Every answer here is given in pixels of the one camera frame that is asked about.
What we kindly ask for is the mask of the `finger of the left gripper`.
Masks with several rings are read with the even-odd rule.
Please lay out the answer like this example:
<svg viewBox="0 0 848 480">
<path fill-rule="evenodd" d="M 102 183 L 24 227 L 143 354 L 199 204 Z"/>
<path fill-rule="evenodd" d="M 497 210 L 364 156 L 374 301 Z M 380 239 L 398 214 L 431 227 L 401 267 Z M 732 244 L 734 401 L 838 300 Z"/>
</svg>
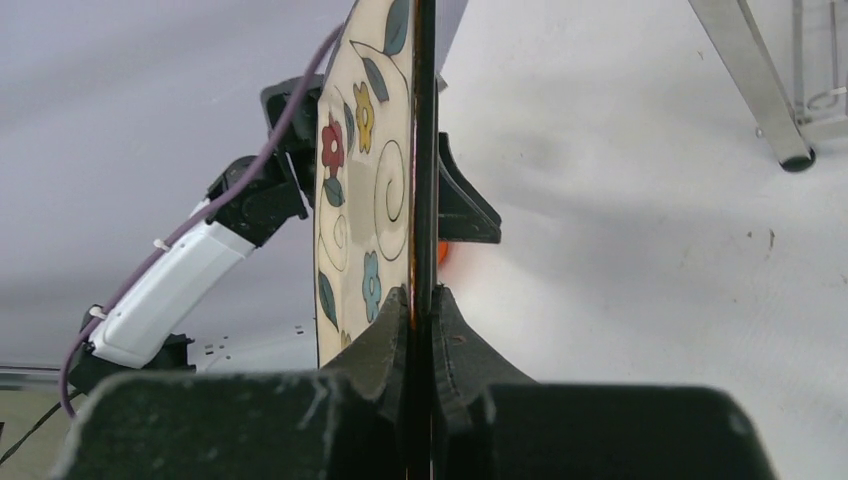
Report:
<svg viewBox="0 0 848 480">
<path fill-rule="evenodd" d="M 501 216 L 459 170 L 446 132 L 438 134 L 437 149 L 439 240 L 499 244 L 502 238 Z"/>
</svg>

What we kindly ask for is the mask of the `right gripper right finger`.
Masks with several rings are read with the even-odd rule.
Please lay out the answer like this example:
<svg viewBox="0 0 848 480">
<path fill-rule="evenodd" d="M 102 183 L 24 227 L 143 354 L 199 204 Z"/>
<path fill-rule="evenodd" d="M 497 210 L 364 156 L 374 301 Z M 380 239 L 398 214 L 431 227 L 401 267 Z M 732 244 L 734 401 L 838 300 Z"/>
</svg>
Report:
<svg viewBox="0 0 848 480">
<path fill-rule="evenodd" d="M 438 479 L 771 479 L 756 429 L 702 386 L 540 383 L 433 296 Z"/>
</svg>

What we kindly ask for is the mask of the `square floral plate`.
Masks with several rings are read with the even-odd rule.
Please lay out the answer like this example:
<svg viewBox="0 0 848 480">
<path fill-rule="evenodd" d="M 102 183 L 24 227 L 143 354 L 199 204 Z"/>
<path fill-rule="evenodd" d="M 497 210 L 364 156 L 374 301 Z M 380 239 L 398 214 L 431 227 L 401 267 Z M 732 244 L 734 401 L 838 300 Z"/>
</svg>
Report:
<svg viewBox="0 0 848 480">
<path fill-rule="evenodd" d="M 317 102 L 317 361 L 388 349 L 377 390 L 406 479 L 432 477 L 425 336 L 436 278 L 437 5 L 358 1 Z"/>
</svg>

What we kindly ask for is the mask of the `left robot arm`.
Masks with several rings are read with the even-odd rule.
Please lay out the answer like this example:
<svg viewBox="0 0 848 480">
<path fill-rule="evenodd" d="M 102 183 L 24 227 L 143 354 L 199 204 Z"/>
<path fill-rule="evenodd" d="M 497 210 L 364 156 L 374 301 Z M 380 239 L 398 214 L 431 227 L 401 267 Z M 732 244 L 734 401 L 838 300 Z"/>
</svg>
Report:
<svg viewBox="0 0 848 480">
<path fill-rule="evenodd" d="M 80 330 L 81 340 L 62 370 L 66 387 L 89 392 L 100 381 L 125 370 L 195 370 L 189 348 L 193 340 L 173 330 L 219 280 L 263 247 L 284 223 L 307 216 L 304 198 L 319 225 L 315 160 L 318 106 L 324 75 L 286 80 L 262 91 L 273 137 L 276 124 L 291 113 L 274 153 L 237 194 L 237 184 L 252 171 L 256 156 L 235 160 L 210 186 L 189 220 L 206 215 L 178 237 L 156 247 L 107 306 L 93 305 Z M 437 136 L 439 154 L 438 232 L 441 263 L 451 242 L 498 244 L 502 219 L 459 171 L 448 135 Z M 381 313 L 383 280 L 388 265 L 377 247 L 363 250 L 362 267 L 316 267 L 316 314 L 319 365 L 336 359 L 367 332 Z M 342 289 L 342 277 L 362 280 L 362 299 Z"/>
</svg>

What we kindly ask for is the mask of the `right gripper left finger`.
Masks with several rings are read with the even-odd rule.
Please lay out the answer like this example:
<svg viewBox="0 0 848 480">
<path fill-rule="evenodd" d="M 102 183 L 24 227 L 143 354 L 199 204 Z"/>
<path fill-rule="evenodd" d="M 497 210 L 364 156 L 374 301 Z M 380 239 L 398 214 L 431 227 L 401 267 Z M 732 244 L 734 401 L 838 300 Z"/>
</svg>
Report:
<svg viewBox="0 0 848 480">
<path fill-rule="evenodd" d="M 398 421 L 409 318 L 392 289 L 323 369 L 128 373 L 72 423 L 54 479 L 401 479 Z"/>
</svg>

